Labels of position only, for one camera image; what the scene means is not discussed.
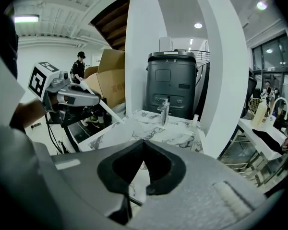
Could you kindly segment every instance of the ceiling light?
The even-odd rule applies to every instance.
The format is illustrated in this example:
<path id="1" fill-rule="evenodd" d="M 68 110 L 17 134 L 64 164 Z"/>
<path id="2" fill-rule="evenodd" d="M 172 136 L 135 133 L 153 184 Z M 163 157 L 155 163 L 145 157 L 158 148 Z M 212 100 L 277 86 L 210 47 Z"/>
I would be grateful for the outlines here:
<path id="1" fill-rule="evenodd" d="M 265 10 L 267 8 L 267 5 L 264 2 L 258 2 L 257 8 L 260 10 Z"/>
<path id="2" fill-rule="evenodd" d="M 197 28 L 197 29 L 199 29 L 199 28 L 202 28 L 202 27 L 203 27 L 203 25 L 202 25 L 202 24 L 200 24 L 200 23 L 196 23 L 196 24 L 194 25 L 194 27 L 195 27 L 195 28 Z"/>
<path id="3" fill-rule="evenodd" d="M 15 16 L 15 23 L 25 23 L 25 22 L 38 22 L 38 15 L 24 15 L 24 16 Z"/>

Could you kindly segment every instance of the white wall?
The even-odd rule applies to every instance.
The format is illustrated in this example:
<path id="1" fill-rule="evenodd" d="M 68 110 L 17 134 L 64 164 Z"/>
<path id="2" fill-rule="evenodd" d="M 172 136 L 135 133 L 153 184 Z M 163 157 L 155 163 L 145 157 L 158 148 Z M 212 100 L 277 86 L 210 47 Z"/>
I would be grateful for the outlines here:
<path id="1" fill-rule="evenodd" d="M 201 118 L 206 134 L 203 146 L 207 155 L 217 158 L 237 127 L 244 106 L 248 51 L 240 20 L 230 0 L 198 0 L 198 3 L 210 47 L 209 84 Z"/>
<path id="2" fill-rule="evenodd" d="M 282 15 L 274 3 L 263 11 L 256 9 L 249 18 L 249 25 L 244 28 L 246 40 L 250 40 L 281 20 Z"/>
<path id="3" fill-rule="evenodd" d="M 100 54 L 99 51 L 94 51 L 90 48 L 72 48 L 72 47 L 57 47 L 57 46 L 35 46 L 24 47 L 18 49 L 18 82 L 25 89 L 25 94 L 21 100 L 22 103 L 28 102 L 35 96 L 28 90 L 29 77 L 32 68 L 36 62 L 48 61 L 53 66 L 60 70 L 70 72 L 73 63 L 77 60 L 79 51 L 85 53 L 86 65 L 91 66 L 93 54 Z"/>
<path id="4" fill-rule="evenodd" d="M 277 36 L 280 36 L 286 32 L 286 24 L 283 20 L 278 19 L 272 24 L 266 25 L 262 30 L 258 30 L 257 33 L 246 40 L 247 46 L 255 48 Z"/>
<path id="5" fill-rule="evenodd" d="M 91 64 L 92 67 L 98 67 L 99 66 L 101 56 L 102 56 L 102 52 L 100 54 L 96 53 L 96 54 L 92 55 L 92 61 L 91 61 L 92 62 L 92 64 Z"/>
<path id="6" fill-rule="evenodd" d="M 130 0 L 125 49 L 125 95 L 127 114 L 143 109 L 147 60 L 159 51 L 159 39 L 167 31 L 158 0 Z"/>

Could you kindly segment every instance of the cardboard box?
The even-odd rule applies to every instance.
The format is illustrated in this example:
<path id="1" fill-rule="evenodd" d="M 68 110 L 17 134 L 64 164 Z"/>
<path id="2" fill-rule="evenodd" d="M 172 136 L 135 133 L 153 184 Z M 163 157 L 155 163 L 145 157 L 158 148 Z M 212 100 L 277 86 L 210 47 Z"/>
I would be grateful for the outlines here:
<path id="1" fill-rule="evenodd" d="M 110 108 L 125 102 L 124 51 L 105 49 L 98 69 L 89 67 L 84 76 L 87 76 L 85 82 L 88 86 L 107 99 Z"/>

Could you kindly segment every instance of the plastic bottle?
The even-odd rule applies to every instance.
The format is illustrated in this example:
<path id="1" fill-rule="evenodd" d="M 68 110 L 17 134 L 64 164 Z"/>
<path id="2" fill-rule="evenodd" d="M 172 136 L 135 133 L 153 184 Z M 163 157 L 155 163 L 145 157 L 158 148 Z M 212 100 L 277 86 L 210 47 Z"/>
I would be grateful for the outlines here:
<path id="1" fill-rule="evenodd" d="M 263 101 L 258 105 L 254 119 L 251 122 L 251 125 L 255 128 L 259 127 L 264 119 L 264 115 L 267 111 L 267 101 Z"/>
<path id="2" fill-rule="evenodd" d="M 264 126 L 265 127 L 272 127 L 275 120 L 276 120 L 276 116 L 277 116 L 276 111 L 273 111 L 273 114 L 269 115 L 269 117 L 266 118 Z"/>

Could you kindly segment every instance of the pipe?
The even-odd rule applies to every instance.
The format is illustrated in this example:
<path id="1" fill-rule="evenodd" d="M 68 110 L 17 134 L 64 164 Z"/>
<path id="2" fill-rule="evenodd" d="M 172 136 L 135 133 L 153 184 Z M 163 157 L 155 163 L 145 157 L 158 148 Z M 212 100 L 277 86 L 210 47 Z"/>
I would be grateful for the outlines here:
<path id="1" fill-rule="evenodd" d="M 69 44 L 57 44 L 57 43 L 32 43 L 32 44 L 21 44 L 18 48 L 26 48 L 26 47 L 34 47 L 34 46 L 62 46 L 62 47 L 72 47 L 75 48 L 74 45 Z"/>
<path id="2" fill-rule="evenodd" d="M 88 43 L 91 43 L 91 44 L 98 44 L 98 45 L 101 45 L 103 47 L 107 47 L 107 48 L 111 48 L 110 46 L 107 46 L 105 44 L 102 44 L 102 43 L 99 43 L 99 42 L 95 42 L 93 40 L 89 40 L 89 39 L 86 39 L 86 38 L 80 38 L 80 37 L 72 37 L 73 39 L 78 39 L 78 40 L 83 40 L 84 42 L 88 42 Z"/>
<path id="3" fill-rule="evenodd" d="M 277 98 L 277 99 L 275 100 L 275 102 L 274 102 L 274 104 L 273 104 L 273 108 L 272 108 L 271 111 L 270 111 L 270 114 L 273 113 L 273 110 L 274 110 L 274 108 L 275 108 L 275 104 L 277 103 L 278 100 L 283 100 L 283 101 L 285 101 L 286 104 L 287 104 L 287 112 L 286 112 L 286 115 L 285 115 L 285 118 L 284 118 L 284 120 L 287 120 L 287 116 L 288 116 L 288 102 L 287 102 L 287 100 L 286 100 L 285 98 L 283 98 L 283 97 L 279 97 L 279 98 Z"/>
<path id="4" fill-rule="evenodd" d="M 201 71 L 201 76 L 200 76 L 199 80 L 196 82 L 195 86 L 197 86 L 197 84 L 200 82 L 200 80 L 201 80 L 201 78 L 202 78 L 203 69 L 204 69 L 203 66 L 206 65 L 206 64 L 208 64 L 208 63 L 210 63 L 210 60 L 207 61 L 207 62 L 205 62 L 204 64 L 202 64 L 201 66 L 199 66 L 199 67 L 197 68 L 197 69 L 202 68 L 202 71 Z"/>

